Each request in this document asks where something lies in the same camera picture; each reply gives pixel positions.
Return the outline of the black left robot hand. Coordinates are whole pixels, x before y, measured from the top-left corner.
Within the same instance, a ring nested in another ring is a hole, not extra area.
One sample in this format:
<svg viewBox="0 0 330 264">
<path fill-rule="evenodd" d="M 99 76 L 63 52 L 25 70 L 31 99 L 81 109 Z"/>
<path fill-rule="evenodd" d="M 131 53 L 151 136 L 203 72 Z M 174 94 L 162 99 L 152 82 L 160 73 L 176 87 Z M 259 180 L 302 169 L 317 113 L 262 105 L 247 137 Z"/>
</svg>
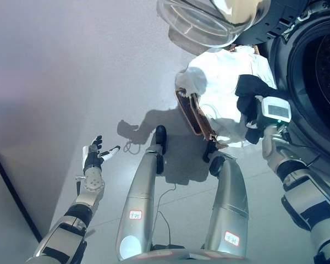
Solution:
<svg viewBox="0 0 330 264">
<path fill-rule="evenodd" d="M 86 145 L 82 148 L 82 168 L 86 171 L 89 168 L 97 167 L 101 169 L 101 164 L 113 156 L 115 156 L 119 150 L 120 146 L 115 146 L 114 148 L 101 152 L 102 148 L 102 135 L 97 136 L 93 139 L 92 143 Z"/>
</svg>

